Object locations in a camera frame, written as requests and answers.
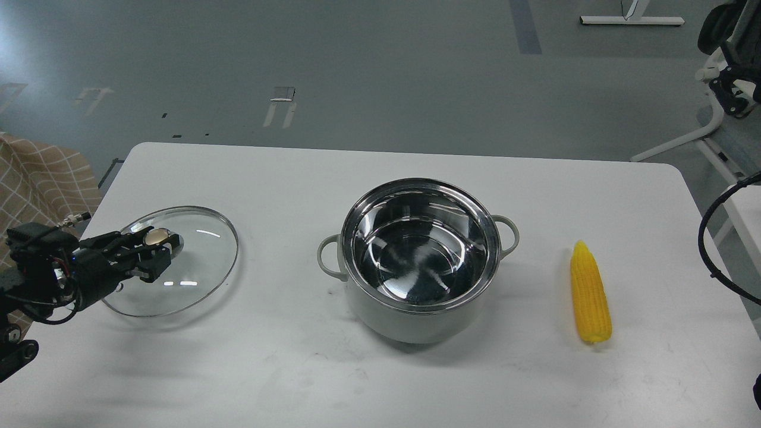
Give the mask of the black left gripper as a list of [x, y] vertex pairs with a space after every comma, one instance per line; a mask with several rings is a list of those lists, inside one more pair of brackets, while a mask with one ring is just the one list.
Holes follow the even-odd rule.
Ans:
[[74, 311], [83, 311], [113, 293], [122, 280], [133, 276], [152, 284], [169, 268], [182, 252], [182, 241], [149, 244], [146, 238], [153, 229], [111, 231], [78, 242], [71, 255], [71, 279], [77, 289]]

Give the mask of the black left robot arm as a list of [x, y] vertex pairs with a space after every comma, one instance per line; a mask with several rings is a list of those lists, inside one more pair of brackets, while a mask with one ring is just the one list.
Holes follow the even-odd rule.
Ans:
[[24, 223], [6, 232], [14, 266], [2, 272], [2, 380], [40, 351], [11, 316], [60, 325], [136, 278], [155, 282], [182, 252], [183, 238], [166, 228], [111, 231], [79, 240], [59, 226]]

